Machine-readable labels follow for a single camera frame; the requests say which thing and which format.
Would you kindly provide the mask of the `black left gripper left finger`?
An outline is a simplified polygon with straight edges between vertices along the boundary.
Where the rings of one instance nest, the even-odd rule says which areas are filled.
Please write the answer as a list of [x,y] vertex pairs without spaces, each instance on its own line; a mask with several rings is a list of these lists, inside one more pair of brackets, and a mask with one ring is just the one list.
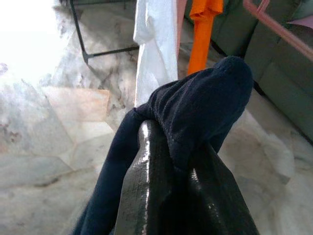
[[166,136],[156,121],[143,122],[139,150],[123,180],[114,235],[163,235],[173,188]]

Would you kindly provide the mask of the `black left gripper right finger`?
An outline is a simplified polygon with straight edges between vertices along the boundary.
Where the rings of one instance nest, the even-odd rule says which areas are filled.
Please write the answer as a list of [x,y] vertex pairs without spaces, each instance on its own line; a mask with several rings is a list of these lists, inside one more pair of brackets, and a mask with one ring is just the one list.
[[189,162],[190,235],[259,235],[233,174],[204,144]]

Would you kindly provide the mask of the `navy blue garment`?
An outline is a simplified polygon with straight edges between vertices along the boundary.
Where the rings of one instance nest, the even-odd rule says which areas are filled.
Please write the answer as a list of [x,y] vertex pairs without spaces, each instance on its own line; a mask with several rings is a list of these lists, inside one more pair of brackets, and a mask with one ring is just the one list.
[[146,103],[131,109],[112,140],[94,192],[71,235],[109,235],[113,229],[123,180],[139,150],[142,122],[152,119],[161,126],[182,187],[191,153],[204,142],[219,151],[242,115],[253,83],[244,60],[229,56],[212,68],[157,88]]

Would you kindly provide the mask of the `pink clothes hanger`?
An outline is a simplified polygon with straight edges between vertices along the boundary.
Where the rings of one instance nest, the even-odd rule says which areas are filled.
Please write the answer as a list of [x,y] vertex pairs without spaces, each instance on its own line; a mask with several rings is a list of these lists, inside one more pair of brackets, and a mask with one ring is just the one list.
[[309,47],[265,12],[269,3],[270,0],[261,0],[257,6],[252,0],[243,0],[243,7],[313,63],[313,48]]

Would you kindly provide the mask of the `dark green sofa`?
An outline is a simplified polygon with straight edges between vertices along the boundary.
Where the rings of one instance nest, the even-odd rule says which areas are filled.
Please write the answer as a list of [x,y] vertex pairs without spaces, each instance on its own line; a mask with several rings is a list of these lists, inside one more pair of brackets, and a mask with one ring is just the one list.
[[242,57],[256,86],[313,143],[313,62],[252,16],[243,0],[223,0],[211,40],[224,55]]

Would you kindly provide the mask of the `white hanging T-shirt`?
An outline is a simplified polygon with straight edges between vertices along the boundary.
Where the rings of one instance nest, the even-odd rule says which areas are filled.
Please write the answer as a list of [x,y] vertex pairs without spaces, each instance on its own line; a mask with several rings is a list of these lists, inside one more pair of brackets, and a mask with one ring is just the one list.
[[137,0],[133,40],[139,45],[136,107],[178,78],[177,0]]

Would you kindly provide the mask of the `orange hanging T-shirt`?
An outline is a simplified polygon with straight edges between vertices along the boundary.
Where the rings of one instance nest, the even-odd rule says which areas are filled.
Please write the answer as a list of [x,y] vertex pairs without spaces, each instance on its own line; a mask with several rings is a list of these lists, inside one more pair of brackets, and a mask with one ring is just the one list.
[[194,23],[194,40],[188,74],[205,69],[214,18],[223,13],[224,0],[193,0],[189,17]]

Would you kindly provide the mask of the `black clothes rack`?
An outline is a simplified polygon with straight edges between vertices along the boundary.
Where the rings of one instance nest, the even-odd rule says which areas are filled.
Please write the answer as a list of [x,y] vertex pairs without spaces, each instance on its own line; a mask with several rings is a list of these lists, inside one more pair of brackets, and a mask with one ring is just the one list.
[[122,48],[122,49],[115,49],[115,50],[104,51],[104,52],[99,52],[99,53],[92,53],[92,54],[87,53],[87,51],[85,49],[85,44],[84,44],[84,41],[83,41],[82,33],[81,33],[81,30],[80,30],[80,26],[79,26],[79,21],[78,21],[77,12],[76,12],[76,9],[75,9],[74,0],[68,0],[68,1],[69,1],[69,6],[70,6],[70,9],[71,9],[72,16],[73,16],[73,20],[74,20],[74,23],[75,23],[75,28],[76,28],[76,32],[77,32],[77,36],[78,36],[79,45],[80,45],[80,48],[81,48],[83,60],[84,60],[84,62],[87,65],[89,63],[89,59],[94,58],[94,57],[99,57],[99,56],[105,56],[105,55],[110,55],[110,54],[117,54],[117,53],[122,53],[122,52],[129,52],[129,51],[139,50],[139,46],[131,46],[131,47],[126,47],[126,48]]

